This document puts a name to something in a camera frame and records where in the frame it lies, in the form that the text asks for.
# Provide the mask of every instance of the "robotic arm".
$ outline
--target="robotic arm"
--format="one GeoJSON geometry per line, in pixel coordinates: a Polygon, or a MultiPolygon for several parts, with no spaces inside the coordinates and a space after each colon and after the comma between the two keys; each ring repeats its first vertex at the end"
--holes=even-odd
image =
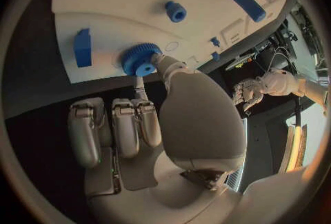
{"type": "Polygon", "coordinates": [[[233,103],[245,102],[243,110],[247,111],[263,99],[263,94],[273,96],[289,95],[293,93],[299,97],[306,96],[321,105],[326,111],[328,90],[317,83],[308,81],[300,76],[293,76],[290,72],[271,68],[262,77],[246,79],[234,86],[233,103]]]}

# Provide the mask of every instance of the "robotic hand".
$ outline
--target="robotic hand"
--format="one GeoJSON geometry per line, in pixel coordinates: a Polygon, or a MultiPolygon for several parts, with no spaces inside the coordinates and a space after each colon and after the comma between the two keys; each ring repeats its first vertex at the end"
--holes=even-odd
{"type": "Polygon", "coordinates": [[[328,91],[317,83],[304,78],[295,77],[290,72],[271,68],[262,77],[246,79],[234,86],[233,103],[237,105],[245,102],[243,110],[258,104],[263,94],[283,96],[293,93],[297,96],[307,96],[326,110],[328,91]]]}

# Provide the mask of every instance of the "white task board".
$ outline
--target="white task board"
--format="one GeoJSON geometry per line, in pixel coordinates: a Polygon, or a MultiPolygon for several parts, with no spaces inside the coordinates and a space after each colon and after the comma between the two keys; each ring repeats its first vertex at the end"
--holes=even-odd
{"type": "Polygon", "coordinates": [[[124,75],[121,54],[152,42],[166,55],[198,68],[224,50],[277,18],[286,0],[256,0],[266,17],[255,23],[233,0],[52,0],[58,46],[71,83],[124,75]],[[168,1],[180,3],[186,18],[173,23],[166,15],[168,1]],[[78,68],[74,37],[89,28],[92,65],[78,68]],[[210,39],[217,37],[220,47],[210,39]]]}

